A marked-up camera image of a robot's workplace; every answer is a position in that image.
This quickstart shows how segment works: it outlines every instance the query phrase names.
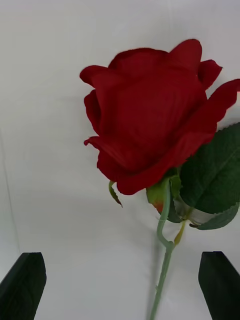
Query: white wall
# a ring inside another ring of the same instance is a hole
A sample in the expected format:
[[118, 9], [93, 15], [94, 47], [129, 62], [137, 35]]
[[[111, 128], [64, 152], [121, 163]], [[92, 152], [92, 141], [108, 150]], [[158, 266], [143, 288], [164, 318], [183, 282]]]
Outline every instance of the white wall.
[[[170, 50], [198, 38], [203, 59], [224, 67], [219, 86], [240, 77], [239, 12], [238, 0], [0, 1], [0, 128], [12, 210], [20, 251], [41, 251], [48, 276], [36, 320], [146, 320], [158, 278], [156, 212], [144, 192], [122, 196], [123, 209], [115, 204], [97, 151], [83, 145], [93, 130], [79, 72], [125, 49]], [[227, 117], [240, 120], [238, 107]], [[18, 255], [9, 229], [5, 269]], [[239, 242], [240, 216], [216, 231], [187, 228], [159, 319], [210, 320], [201, 253], [222, 250], [240, 270]]]

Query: red rose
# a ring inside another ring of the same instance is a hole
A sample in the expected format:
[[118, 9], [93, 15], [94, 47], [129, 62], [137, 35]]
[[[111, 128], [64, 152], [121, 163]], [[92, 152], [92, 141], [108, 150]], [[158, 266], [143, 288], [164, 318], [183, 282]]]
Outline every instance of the red rose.
[[92, 65], [80, 78], [93, 86], [84, 99], [98, 136], [84, 143], [99, 150], [97, 167], [125, 195], [157, 183], [214, 136], [217, 122], [237, 99], [240, 79], [221, 85], [215, 61], [186, 40], [171, 52], [139, 48], [119, 53], [108, 67]]

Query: rose leaf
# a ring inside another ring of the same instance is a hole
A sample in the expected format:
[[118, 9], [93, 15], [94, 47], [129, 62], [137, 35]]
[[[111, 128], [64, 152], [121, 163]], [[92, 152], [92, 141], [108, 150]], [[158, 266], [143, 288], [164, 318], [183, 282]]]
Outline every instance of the rose leaf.
[[190, 207], [215, 214], [240, 199], [240, 122], [218, 131], [181, 168], [180, 195]]
[[239, 210], [239, 203], [231, 206], [231, 208], [227, 209], [222, 213], [216, 214], [209, 221], [197, 226], [196, 228], [199, 230], [213, 230], [225, 227], [229, 222], [233, 220]]

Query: rose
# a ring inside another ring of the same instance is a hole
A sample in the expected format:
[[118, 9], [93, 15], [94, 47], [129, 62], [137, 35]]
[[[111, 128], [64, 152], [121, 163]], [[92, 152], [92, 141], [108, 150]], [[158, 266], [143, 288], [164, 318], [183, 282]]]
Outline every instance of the rose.
[[108, 67], [92, 65], [80, 78], [93, 86], [84, 99], [98, 136], [84, 143], [99, 150], [97, 167], [125, 195], [157, 183], [213, 138], [237, 99], [240, 79], [221, 85], [215, 61], [201, 61], [198, 40], [171, 52], [139, 48], [119, 53]]

